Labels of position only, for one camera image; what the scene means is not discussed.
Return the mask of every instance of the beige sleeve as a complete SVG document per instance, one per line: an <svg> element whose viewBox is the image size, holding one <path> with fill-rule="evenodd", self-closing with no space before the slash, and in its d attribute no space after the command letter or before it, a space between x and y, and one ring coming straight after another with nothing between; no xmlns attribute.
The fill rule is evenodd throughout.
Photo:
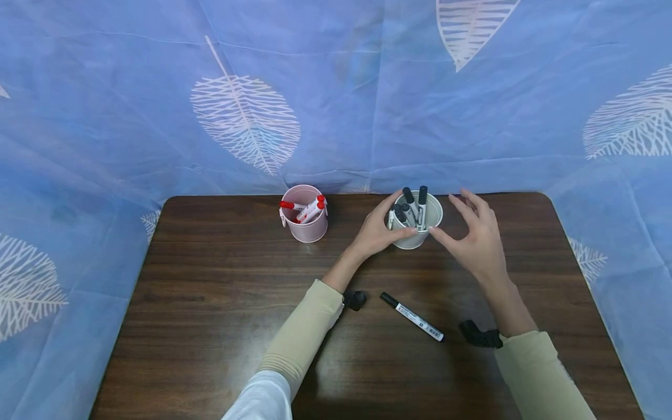
<svg viewBox="0 0 672 420"><path fill-rule="evenodd" d="M273 370L290 384L292 400L327 331L343 310L343 295L315 280L261 358L257 372Z"/></svg>
<svg viewBox="0 0 672 420"><path fill-rule="evenodd" d="M524 420L595 418L547 333L501 338L504 346L495 358Z"/></svg>

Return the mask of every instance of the black clip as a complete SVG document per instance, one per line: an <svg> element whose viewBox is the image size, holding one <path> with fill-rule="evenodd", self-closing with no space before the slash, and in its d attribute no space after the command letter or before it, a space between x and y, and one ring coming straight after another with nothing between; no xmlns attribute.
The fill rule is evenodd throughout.
<svg viewBox="0 0 672 420"><path fill-rule="evenodd" d="M354 311L362 309L362 306L366 303L366 295L361 290L353 292L351 290L346 290L343 293L343 305L346 308L350 308Z"/></svg>
<svg viewBox="0 0 672 420"><path fill-rule="evenodd" d="M501 349L504 343L499 338L499 330L491 329L481 331L476 323L470 319L462 321L458 327L467 343L477 347L488 347L490 349Z"/></svg>

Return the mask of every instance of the hand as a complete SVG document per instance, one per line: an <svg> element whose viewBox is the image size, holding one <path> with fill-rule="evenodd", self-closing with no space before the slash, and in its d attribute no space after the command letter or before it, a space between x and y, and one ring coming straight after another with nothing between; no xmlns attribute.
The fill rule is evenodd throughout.
<svg viewBox="0 0 672 420"><path fill-rule="evenodd" d="M469 235L456 241L438 227L430 227L429 233L480 283L508 278L495 212L471 191L462 188L460 193L466 197L466 204L455 196L448 199L464 217Z"/></svg>
<svg viewBox="0 0 672 420"><path fill-rule="evenodd" d="M362 258L367 259L387 248L392 242L412 237L417 233L416 228L388 230L385 225L385 215L399 196L401 196L401 190L387 197L366 216L360 232L350 245Z"/></svg>

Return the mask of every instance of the pink cup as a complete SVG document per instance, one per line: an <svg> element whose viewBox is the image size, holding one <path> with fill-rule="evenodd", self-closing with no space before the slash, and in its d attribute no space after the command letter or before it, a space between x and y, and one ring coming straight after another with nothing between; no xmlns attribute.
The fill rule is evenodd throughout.
<svg viewBox="0 0 672 420"><path fill-rule="evenodd" d="M310 204L322 193L317 188L310 185L296 185L287 190L282 201L290 203ZM298 224L292 222L298 215L298 211L289 208L280 208L280 220L282 227L289 224L290 232L298 241L303 243L312 243L319 241L327 232L327 211L321 212L315 219L306 223Z"/></svg>

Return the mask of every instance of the blue curtain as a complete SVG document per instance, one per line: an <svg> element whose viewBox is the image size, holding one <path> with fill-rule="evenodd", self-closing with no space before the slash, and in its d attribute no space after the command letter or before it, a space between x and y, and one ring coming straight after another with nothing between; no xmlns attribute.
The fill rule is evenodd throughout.
<svg viewBox="0 0 672 420"><path fill-rule="evenodd" d="M666 0L1 2L0 418L88 416L166 199L297 183L544 192L669 418L670 22Z"/></svg>

